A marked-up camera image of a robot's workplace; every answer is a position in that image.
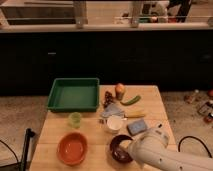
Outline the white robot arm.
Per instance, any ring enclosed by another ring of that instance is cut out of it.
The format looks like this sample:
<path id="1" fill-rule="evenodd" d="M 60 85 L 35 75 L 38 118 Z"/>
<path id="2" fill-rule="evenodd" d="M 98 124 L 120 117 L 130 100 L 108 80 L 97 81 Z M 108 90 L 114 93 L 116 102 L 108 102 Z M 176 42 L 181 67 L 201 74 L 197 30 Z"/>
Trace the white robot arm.
<path id="1" fill-rule="evenodd" d="M 152 127 L 130 141 L 125 151 L 138 165 L 147 164 L 161 171 L 213 171 L 213 158 L 168 149 L 169 135 L 162 128 Z"/>

